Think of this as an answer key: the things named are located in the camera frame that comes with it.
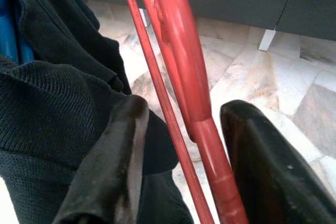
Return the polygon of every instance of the marble floor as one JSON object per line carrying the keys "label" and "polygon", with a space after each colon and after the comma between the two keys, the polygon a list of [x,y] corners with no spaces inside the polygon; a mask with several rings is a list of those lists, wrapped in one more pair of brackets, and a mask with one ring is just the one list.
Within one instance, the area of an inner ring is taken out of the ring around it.
{"label": "marble floor", "polygon": [[[150,108],[163,118],[128,7],[93,1],[88,4],[101,22],[100,32],[119,41],[133,93],[146,98]],[[336,198],[336,42],[277,32],[269,50],[264,52],[258,50],[263,29],[206,18],[197,18],[196,22],[217,127],[220,129],[218,115],[222,104],[241,99],[256,105]],[[198,149],[186,134],[152,27],[147,31],[197,175],[218,223]],[[199,223],[180,165],[173,174],[195,223]]]}

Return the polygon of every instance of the tiled floor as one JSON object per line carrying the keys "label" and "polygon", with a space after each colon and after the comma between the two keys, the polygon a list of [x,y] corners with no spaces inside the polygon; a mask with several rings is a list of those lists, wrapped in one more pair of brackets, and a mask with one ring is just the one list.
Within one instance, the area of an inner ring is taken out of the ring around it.
{"label": "tiled floor", "polygon": [[[92,1],[89,6],[101,22],[101,33],[120,42],[133,93],[145,97],[163,118],[128,8]],[[301,153],[336,198],[336,42],[277,32],[269,50],[263,52],[258,50],[263,29],[205,18],[196,22],[217,127],[220,129],[222,104],[233,99],[253,103]],[[153,29],[150,26],[147,30],[195,169],[218,222],[200,155],[183,126]],[[173,174],[195,223],[199,223],[181,167]]]}

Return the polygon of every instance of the red metal frame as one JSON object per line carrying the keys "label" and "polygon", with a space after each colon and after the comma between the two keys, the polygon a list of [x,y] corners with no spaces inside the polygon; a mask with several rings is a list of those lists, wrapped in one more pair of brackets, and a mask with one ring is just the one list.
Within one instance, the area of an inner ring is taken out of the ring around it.
{"label": "red metal frame", "polygon": [[[136,0],[127,0],[201,223],[214,223],[183,141]],[[191,139],[197,143],[221,223],[248,223],[211,114],[206,69],[188,0],[144,0]]]}

